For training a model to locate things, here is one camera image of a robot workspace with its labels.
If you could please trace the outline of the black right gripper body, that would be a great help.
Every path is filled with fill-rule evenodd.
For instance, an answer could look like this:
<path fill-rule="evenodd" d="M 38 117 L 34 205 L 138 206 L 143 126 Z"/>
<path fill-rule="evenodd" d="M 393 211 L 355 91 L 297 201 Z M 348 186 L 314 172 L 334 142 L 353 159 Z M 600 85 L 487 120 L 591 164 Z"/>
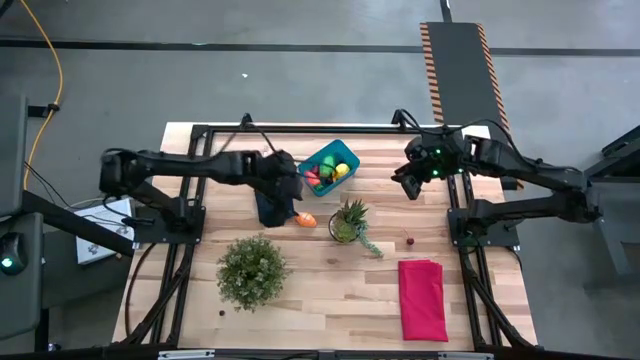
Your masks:
<path fill-rule="evenodd" d="M 406 163 L 402 167 L 406 167 L 410 172 L 410 175 L 421 179 L 423 183 L 429 182 L 429 174 L 427 173 L 427 168 L 421 161 L 411 161 Z"/>

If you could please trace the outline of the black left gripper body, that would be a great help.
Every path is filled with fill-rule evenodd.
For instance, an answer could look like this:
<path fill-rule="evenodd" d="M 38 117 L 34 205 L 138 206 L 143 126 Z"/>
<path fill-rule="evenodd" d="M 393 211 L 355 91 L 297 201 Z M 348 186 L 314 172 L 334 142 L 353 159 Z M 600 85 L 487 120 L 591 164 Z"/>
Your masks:
<path fill-rule="evenodd" d="M 296 191 L 296 165 L 292 155 L 278 150 L 268 156 L 252 153 L 252 188 L 268 198 L 290 198 L 288 191 Z"/>

